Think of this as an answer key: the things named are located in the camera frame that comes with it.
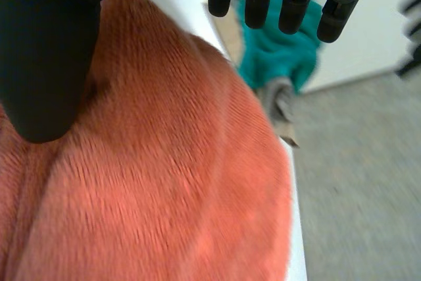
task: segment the teal towel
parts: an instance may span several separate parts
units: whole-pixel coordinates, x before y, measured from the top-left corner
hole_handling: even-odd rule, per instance
[[[237,15],[243,28],[245,52],[238,72],[252,89],[263,87],[271,79],[287,76],[298,93],[317,64],[317,26],[322,8],[311,1],[296,34],[289,36],[278,29],[282,0],[270,0],[268,16],[261,29],[245,25],[245,0],[239,0]]]

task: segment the orange fabric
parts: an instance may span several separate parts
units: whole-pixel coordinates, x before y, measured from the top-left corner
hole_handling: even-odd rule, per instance
[[[0,110],[0,280],[282,280],[288,166],[214,48],[105,0],[71,131],[28,144]]]

